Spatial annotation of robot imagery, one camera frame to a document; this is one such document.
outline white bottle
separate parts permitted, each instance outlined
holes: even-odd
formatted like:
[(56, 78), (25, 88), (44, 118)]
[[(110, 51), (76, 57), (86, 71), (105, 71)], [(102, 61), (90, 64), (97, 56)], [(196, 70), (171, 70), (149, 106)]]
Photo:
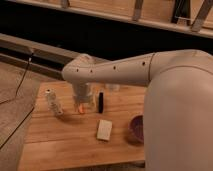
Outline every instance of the white bottle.
[(61, 104), (56, 98), (56, 94), (51, 90), (45, 91), (46, 100), (48, 103), (49, 109), (54, 113), (55, 116), (60, 116), (63, 114)]

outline floor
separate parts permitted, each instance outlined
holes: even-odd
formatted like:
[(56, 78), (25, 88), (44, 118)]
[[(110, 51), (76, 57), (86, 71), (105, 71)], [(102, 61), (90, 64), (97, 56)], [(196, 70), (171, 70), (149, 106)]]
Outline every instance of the floor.
[[(13, 97), (24, 69), (0, 62), (0, 102)], [(15, 100), (0, 104), (0, 170), (16, 171), (22, 152), (24, 136), (30, 116), (21, 124), (32, 109), (41, 82), (56, 81), (54, 78), (28, 71)], [(63, 171), (144, 171), (138, 163), (107, 165)]]

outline wooden tabletop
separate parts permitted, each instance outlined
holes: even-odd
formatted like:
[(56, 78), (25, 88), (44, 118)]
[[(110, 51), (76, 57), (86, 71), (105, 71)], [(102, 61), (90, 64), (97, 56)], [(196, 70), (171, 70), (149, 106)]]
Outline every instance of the wooden tabletop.
[[(56, 93), (63, 116), (55, 117), (48, 109), (46, 89)], [(145, 160), (143, 144), (134, 139), (129, 123), (142, 113), (146, 89), (121, 86), (120, 91), (114, 92), (94, 84), (93, 90), (104, 92), (103, 114), (88, 106), (86, 114), (80, 115), (74, 110), (70, 84), (41, 84), (18, 170), (54, 170)], [(100, 119), (112, 121), (109, 142), (96, 139)]]

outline black cable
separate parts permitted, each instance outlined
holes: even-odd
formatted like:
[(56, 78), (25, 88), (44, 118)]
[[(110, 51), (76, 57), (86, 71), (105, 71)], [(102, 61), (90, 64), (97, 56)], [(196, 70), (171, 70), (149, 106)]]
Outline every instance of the black cable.
[(15, 132), (20, 128), (20, 126), (24, 123), (24, 121), (28, 118), (28, 116), (33, 112), (34, 106), (30, 110), (30, 112), (24, 117), (21, 123), (16, 127), (16, 129), (10, 134), (10, 136), (5, 140), (5, 142), (0, 146), (0, 150), (5, 146), (5, 144), (10, 140), (10, 138), (15, 134)]
[[(20, 80), (20, 82), (19, 82), (19, 84), (18, 84), (18, 86), (17, 86), (17, 88), (16, 88), (16, 92), (15, 92), (14, 97), (11, 98), (11, 99), (5, 100), (5, 101), (3, 101), (3, 102), (0, 102), (0, 105), (1, 105), (1, 104), (4, 104), (4, 103), (11, 102), (11, 101), (13, 101), (13, 100), (16, 99), (16, 97), (17, 97), (17, 95), (18, 95), (18, 92), (19, 92), (19, 89), (20, 89), (20, 87), (21, 87), (21, 85), (22, 85), (22, 83), (23, 83), (23, 81), (24, 81), (24, 78), (25, 78), (25, 76), (26, 76), (26, 73), (27, 73), (27, 71), (28, 71), (28, 69), (29, 69), (30, 62), (31, 62), (31, 59), (32, 59), (33, 55), (34, 55), (34, 54), (32, 53), (32, 54), (30, 55), (30, 57), (29, 57), (29, 60), (28, 60), (28, 63), (27, 63), (27, 65), (26, 65), (24, 74), (23, 74), (23, 76), (22, 76), (22, 78), (21, 78), (21, 80)], [(20, 128), (20, 126), (24, 123), (24, 121), (28, 118), (28, 116), (33, 112), (33, 110), (34, 110), (34, 106), (33, 106), (32, 109), (27, 113), (27, 115), (24, 117), (24, 119), (19, 123), (19, 125), (16, 127), (16, 129), (15, 129), (15, 130), (10, 134), (10, 136), (5, 140), (5, 142), (0, 146), (0, 150), (5, 146), (5, 144), (10, 140), (10, 138), (11, 138), (11, 137), (15, 134), (15, 132)]]
[(23, 74), (23, 76), (22, 76), (22, 78), (21, 78), (21, 80), (20, 80), (20, 82), (19, 82), (19, 84), (18, 84), (18, 86), (17, 86), (17, 88), (16, 88), (16, 92), (15, 92), (14, 97), (11, 98), (11, 99), (8, 99), (8, 100), (5, 100), (5, 101), (0, 102), (0, 105), (1, 105), (1, 104), (4, 104), (4, 103), (11, 102), (11, 101), (13, 101), (13, 100), (16, 99), (16, 97), (17, 97), (17, 95), (18, 95), (18, 92), (19, 92), (19, 89), (20, 89), (20, 87), (21, 87), (21, 85), (22, 85), (22, 83), (23, 83), (23, 81), (24, 81), (25, 75), (26, 75), (26, 73), (27, 73), (27, 71), (28, 71), (28, 69), (29, 69), (30, 62), (31, 62), (31, 59), (32, 59), (33, 55), (34, 55), (34, 54), (32, 53), (32, 54), (30, 55), (30, 57), (29, 57), (29, 60), (28, 60), (27, 65), (26, 65), (26, 67), (25, 67), (24, 74)]

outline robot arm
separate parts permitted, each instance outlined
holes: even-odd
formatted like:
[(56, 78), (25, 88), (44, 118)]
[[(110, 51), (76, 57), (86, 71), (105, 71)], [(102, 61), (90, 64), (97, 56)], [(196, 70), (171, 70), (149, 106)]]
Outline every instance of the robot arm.
[(144, 103), (147, 171), (213, 170), (213, 58), (197, 50), (94, 64), (81, 55), (63, 69), (77, 100), (90, 82), (148, 86)]
[(196, 50), (158, 52), (101, 64), (95, 64), (91, 56), (81, 54), (64, 67), (62, 75), (72, 83), (75, 101), (82, 103), (88, 102), (91, 96), (88, 83), (148, 86), (154, 75), (173, 59), (192, 57), (196, 53)]

